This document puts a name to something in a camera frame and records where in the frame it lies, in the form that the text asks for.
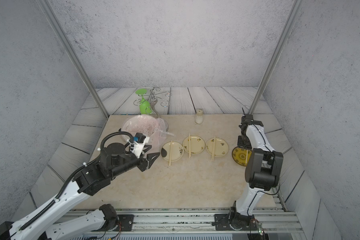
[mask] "wooden floor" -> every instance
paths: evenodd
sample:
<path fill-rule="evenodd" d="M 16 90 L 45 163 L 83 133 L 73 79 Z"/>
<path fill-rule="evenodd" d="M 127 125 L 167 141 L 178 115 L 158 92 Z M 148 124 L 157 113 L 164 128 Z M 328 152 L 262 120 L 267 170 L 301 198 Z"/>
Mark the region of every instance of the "wooden floor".
<path fill-rule="evenodd" d="M 168 108 L 156 105 L 160 114 L 195 114 L 198 108 L 203 109 L 205 114 L 242 113 L 241 108 L 248 112 L 256 93 L 254 87 L 161 89 L 171 91 L 172 96 Z M 102 88 L 97 89 L 97 93 L 111 115 L 139 114 L 139 108 L 133 105 L 134 100 L 139 98 L 135 94 L 136 90 L 137 88 Z M 284 155 L 280 176 L 281 196 L 289 210 L 296 211 L 307 239 L 312 239 L 317 232 L 315 229 L 321 229 L 315 227 L 316 222 L 331 216 L 325 206 L 322 206 L 317 190 L 304 172 L 298 156 L 263 97 L 255 114 L 264 115 L 264 126 L 269 129 L 266 136 L 274 149 Z M 81 166 L 82 162 L 89 160 L 105 123 L 106 118 L 89 95 L 48 166 L 13 216 L 13 221 L 24 217 L 55 195 L 69 174 Z"/>

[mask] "cable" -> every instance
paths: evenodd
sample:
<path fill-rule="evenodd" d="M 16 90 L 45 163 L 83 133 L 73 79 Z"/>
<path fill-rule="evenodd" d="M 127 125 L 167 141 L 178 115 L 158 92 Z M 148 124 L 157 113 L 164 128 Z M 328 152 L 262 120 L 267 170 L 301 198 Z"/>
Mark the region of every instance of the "cable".
<path fill-rule="evenodd" d="M 100 143 L 100 149 L 104 148 L 104 144 L 105 142 L 110 139 L 113 136 L 116 135 L 127 135 L 130 137 L 130 141 L 134 142 L 134 137 L 132 136 L 132 134 L 130 134 L 129 132 L 113 132 L 111 134 L 108 134 Z M 92 165 L 94 163 L 97 163 L 98 161 L 100 161 L 100 155 L 97 156 L 94 160 L 90 161 L 88 165 Z M 80 172 L 82 169 L 84 169 L 86 166 L 81 166 L 78 169 L 76 169 L 68 178 L 67 180 L 64 182 L 64 184 L 62 185 L 61 189 L 59 190 L 58 194 L 56 194 L 56 197 L 48 204 L 46 205 L 45 208 L 43 208 L 43 210 L 41 210 L 38 214 L 36 214 L 31 220 L 29 220 L 28 222 L 26 222 L 23 226 L 20 227 L 20 230 L 24 230 L 25 228 L 27 228 L 29 225 L 31 225 L 34 221 L 36 221 L 39 217 L 41 217 L 45 212 L 48 211 L 48 209 L 50 209 L 55 203 L 56 200 L 58 200 L 61 195 L 63 194 L 64 190 L 67 188 L 68 184 L 71 182 L 71 179 L 78 173 Z"/>
<path fill-rule="evenodd" d="M 92 165 L 94 163 L 96 163 L 97 161 L 100 160 L 100 155 L 97 156 L 94 160 L 90 161 L 88 165 Z M 63 194 L 64 190 L 67 188 L 67 185 L 70 183 L 71 179 L 78 173 L 80 172 L 82 169 L 84 169 L 85 166 L 81 166 L 78 169 L 76 169 L 68 178 L 67 180 L 64 182 L 63 186 L 61 187 L 60 191 L 58 192 L 58 194 L 56 194 L 55 199 L 59 199 L 59 197 L 61 197 L 61 195 Z M 26 222 L 23 226 L 20 227 L 20 230 L 24 230 L 25 228 L 27 228 L 29 225 L 31 225 L 34 221 L 36 221 L 39 217 L 41 217 L 46 211 L 48 211 L 48 209 L 50 209 L 55 203 L 56 200 L 53 199 L 48 205 L 46 205 L 45 208 L 43 208 L 43 210 L 41 210 L 38 214 L 36 214 L 31 220 L 29 220 L 28 222 Z"/>
<path fill-rule="evenodd" d="M 94 239 L 100 239 L 103 238 L 106 235 L 106 230 L 104 231 L 104 234 L 101 237 L 90 237 L 90 238 L 86 238 L 85 240 L 94 240 Z"/>
<path fill-rule="evenodd" d="M 265 141 L 265 138 L 264 138 L 263 134 L 259 131 L 259 129 L 256 127 L 255 124 L 253 124 L 253 126 L 257 129 L 257 131 L 260 133 L 261 137 L 263 138 L 264 146 L 268 149 L 269 152 L 272 152 L 272 151 L 267 147 L 267 143 L 266 143 L 266 141 Z M 250 205 L 249 205 L 248 208 L 247 208 L 247 215 L 249 216 L 248 210 L 250 209 L 250 206 L 251 206 L 251 204 L 253 203 L 254 199 L 256 198 L 256 195 L 257 195 L 258 192 L 262 192 L 262 193 L 265 193 L 265 194 L 268 194 L 268 195 L 277 195 L 277 194 L 279 193 L 279 190 L 280 190 L 280 178 L 279 178 L 278 185 L 279 185 L 279 187 L 278 187 L 276 193 L 274 193 L 274 194 L 270 194 L 270 193 L 267 193 L 267 192 L 264 192 L 264 191 L 261 191 L 261 190 L 257 191 L 256 194 L 254 195 L 254 197 L 253 197 Z"/>
<path fill-rule="evenodd" d="M 252 219 L 250 220 L 250 226 L 249 226 L 249 227 L 250 227 L 250 234 L 249 234 L 249 236 L 248 236 L 248 239 L 249 239 L 249 240 L 253 239 L 253 238 L 252 238 L 252 232 L 251 232 L 251 222 L 252 222 L 253 220 L 256 221 L 256 222 L 258 222 L 258 223 L 260 223 L 259 220 L 257 220 L 256 218 L 252 218 Z M 265 233 L 264 233 L 264 231 L 263 231 L 263 235 L 260 234 L 260 240 L 261 240 L 261 239 L 264 239 L 264 240 L 265 240 Z"/>
<path fill-rule="evenodd" d="M 223 217 L 222 219 L 218 220 L 217 222 L 213 222 L 212 226 L 216 226 L 219 222 L 221 222 L 224 218 L 228 217 L 230 213 L 228 213 L 227 215 L 225 215 L 225 217 Z"/>
<path fill-rule="evenodd" d="M 127 142 L 125 145 L 124 145 L 124 147 L 128 147 L 129 146 L 129 142 Z M 125 154 L 131 154 L 132 152 L 131 151 L 125 151 Z"/>
<path fill-rule="evenodd" d="M 121 235 L 121 222 L 119 222 L 119 233 L 115 237 L 110 238 L 110 240 L 113 240 L 115 238 L 117 238 L 117 240 L 119 240 L 120 235 Z"/>
<path fill-rule="evenodd" d="M 117 135 L 127 135 L 128 137 L 130 137 L 130 142 L 134 142 L 134 137 L 132 136 L 132 134 L 130 134 L 129 132 L 113 132 L 111 134 L 108 134 L 100 143 L 100 149 L 104 148 L 104 144 L 106 143 L 106 141 L 108 139 L 110 139 L 113 136 L 117 136 Z"/>
<path fill-rule="evenodd" d="M 9 236 L 6 240 L 10 240 L 11 237 L 13 237 L 13 235 L 15 235 L 17 232 L 15 232 L 14 234 L 12 234 L 11 236 Z"/>

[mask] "white plate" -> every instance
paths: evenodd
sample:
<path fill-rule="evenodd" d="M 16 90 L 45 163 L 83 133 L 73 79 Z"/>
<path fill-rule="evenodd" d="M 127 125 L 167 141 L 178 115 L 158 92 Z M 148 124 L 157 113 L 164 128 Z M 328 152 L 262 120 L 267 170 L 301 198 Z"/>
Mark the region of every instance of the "white plate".
<path fill-rule="evenodd" d="M 183 148 L 186 152 L 189 152 L 188 137 L 183 141 Z M 204 148 L 205 148 L 205 142 L 201 137 L 191 136 L 191 154 L 199 154 L 204 150 Z"/>
<path fill-rule="evenodd" d="M 171 142 L 167 142 L 163 146 L 163 149 L 165 149 L 165 151 L 167 151 L 167 155 L 165 157 L 163 157 L 163 159 L 167 160 L 168 162 L 169 162 L 170 148 L 171 148 Z M 179 160 L 180 158 L 182 158 L 183 155 L 184 155 L 183 146 L 178 142 L 172 142 L 172 158 L 171 158 L 171 162 L 175 162 L 175 161 Z"/>
<path fill-rule="evenodd" d="M 213 138 L 209 139 L 206 142 L 206 150 L 209 154 L 212 155 L 212 148 L 213 148 Z M 228 152 L 228 143 L 221 138 L 216 138 L 215 144 L 215 157 L 222 157 L 227 154 Z"/>

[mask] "yellow plate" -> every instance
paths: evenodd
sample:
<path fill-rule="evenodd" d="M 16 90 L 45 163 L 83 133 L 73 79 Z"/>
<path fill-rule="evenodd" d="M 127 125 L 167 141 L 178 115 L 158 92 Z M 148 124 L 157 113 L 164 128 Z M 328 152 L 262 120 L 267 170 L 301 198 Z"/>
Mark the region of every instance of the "yellow plate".
<path fill-rule="evenodd" d="M 235 162 L 242 166 L 247 166 L 248 161 L 250 160 L 252 151 L 247 149 L 242 149 L 239 147 L 235 147 L 232 150 L 232 157 Z"/>
<path fill-rule="evenodd" d="M 167 155 L 163 157 L 163 159 L 167 160 L 169 162 L 169 152 L 170 152 L 171 142 L 167 142 L 164 144 L 163 149 L 167 151 Z M 183 146 L 178 142 L 172 142 L 172 159 L 171 162 L 175 162 L 182 158 L 184 155 L 184 148 Z"/>
<path fill-rule="evenodd" d="M 212 148 L 213 148 L 213 138 L 209 139 L 206 142 L 206 150 L 209 154 L 212 155 Z M 215 144 L 215 157 L 222 157 L 226 155 L 228 152 L 228 143 L 224 141 L 221 138 L 216 138 L 216 144 Z"/>
<path fill-rule="evenodd" d="M 189 152 L 188 137 L 183 141 L 183 148 L 186 152 Z M 201 137 L 191 136 L 191 154 L 199 154 L 204 150 L 204 148 L 205 142 Z"/>

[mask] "plastic bag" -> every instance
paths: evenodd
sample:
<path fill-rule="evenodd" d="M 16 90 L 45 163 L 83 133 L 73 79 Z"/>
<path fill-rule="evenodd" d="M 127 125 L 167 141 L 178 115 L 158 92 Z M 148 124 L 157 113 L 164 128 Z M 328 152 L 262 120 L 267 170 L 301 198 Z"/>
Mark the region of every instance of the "plastic bag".
<path fill-rule="evenodd" d="M 167 135 L 164 133 L 166 131 L 165 121 L 161 118 L 154 118 L 147 114 L 136 115 L 131 118 L 128 118 L 124 121 L 121 131 L 129 132 L 133 136 L 137 132 L 141 132 L 145 136 L 149 137 L 148 144 L 152 145 L 152 149 L 147 153 L 159 152 L 160 147 L 164 144 Z M 122 136 L 125 142 L 129 140 L 128 136 Z"/>

